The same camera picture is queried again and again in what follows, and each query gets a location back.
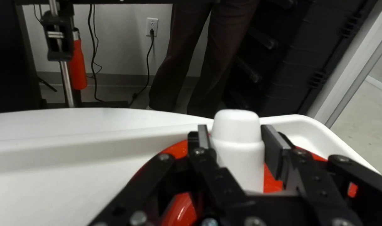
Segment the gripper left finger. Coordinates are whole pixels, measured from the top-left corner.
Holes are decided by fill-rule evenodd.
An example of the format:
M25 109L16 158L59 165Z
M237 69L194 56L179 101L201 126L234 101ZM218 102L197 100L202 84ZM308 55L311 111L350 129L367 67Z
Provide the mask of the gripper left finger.
M198 142L185 157L158 153L145 163L88 226L160 226L174 197L189 193L197 220L191 226L244 226L248 197L220 167L207 128L188 134Z

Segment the small white plastic bottle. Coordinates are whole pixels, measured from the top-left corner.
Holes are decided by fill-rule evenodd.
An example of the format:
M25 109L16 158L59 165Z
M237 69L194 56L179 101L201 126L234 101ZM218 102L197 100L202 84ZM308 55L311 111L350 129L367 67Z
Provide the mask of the small white plastic bottle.
M224 109L216 113L211 140L218 163L225 166L245 190L263 193L265 144L258 115Z

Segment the glass door with grey frame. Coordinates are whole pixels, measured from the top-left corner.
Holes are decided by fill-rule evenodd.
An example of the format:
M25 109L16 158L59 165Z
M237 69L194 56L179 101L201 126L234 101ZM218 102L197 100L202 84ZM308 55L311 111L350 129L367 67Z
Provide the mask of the glass door with grey frame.
M382 54L382 0L378 0L307 116L332 127Z

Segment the orange bottle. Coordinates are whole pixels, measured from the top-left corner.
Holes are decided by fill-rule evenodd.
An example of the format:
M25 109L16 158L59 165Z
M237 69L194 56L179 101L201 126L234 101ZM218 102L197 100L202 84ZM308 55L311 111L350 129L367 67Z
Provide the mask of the orange bottle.
M87 87L87 75L85 59L82 53L82 41L78 28L73 30L74 51L71 62L69 62L71 85L75 90L83 90Z

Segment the stack of black cases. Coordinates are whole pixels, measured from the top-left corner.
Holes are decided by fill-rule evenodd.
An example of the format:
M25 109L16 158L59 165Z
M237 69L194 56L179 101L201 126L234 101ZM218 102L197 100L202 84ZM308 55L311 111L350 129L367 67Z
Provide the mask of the stack of black cases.
M227 108L305 115L378 0L260 0L227 80Z

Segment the white wall socket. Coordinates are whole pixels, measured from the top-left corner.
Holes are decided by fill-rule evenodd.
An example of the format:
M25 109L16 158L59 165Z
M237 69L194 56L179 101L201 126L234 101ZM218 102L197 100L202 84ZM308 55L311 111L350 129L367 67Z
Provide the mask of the white wall socket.
M158 32L158 18L147 18L146 19L146 36L147 37L156 37Z

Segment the stand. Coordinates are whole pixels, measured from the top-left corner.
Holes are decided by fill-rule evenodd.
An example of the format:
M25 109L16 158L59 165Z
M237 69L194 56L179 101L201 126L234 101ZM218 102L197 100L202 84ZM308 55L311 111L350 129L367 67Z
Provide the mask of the stand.
M49 11L41 17L48 47L47 59L59 63L66 107L74 108L78 101L69 67L74 56L74 7L70 0L47 0L47 3Z

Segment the person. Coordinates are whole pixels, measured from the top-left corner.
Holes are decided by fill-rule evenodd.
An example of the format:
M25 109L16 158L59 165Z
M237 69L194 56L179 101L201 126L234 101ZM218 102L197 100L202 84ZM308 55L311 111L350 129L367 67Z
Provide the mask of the person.
M199 79L187 104L189 115L213 118L230 68L260 0L220 0L218 3L175 3L167 54L149 91L148 108L173 112L197 42L207 19L205 56Z

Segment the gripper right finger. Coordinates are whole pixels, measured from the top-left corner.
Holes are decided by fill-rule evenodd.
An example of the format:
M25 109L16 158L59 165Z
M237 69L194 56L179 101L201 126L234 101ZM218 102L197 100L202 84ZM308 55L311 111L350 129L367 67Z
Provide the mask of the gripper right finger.
M264 198L265 226L382 226L382 175L340 154L326 161L260 127L265 164L283 194Z

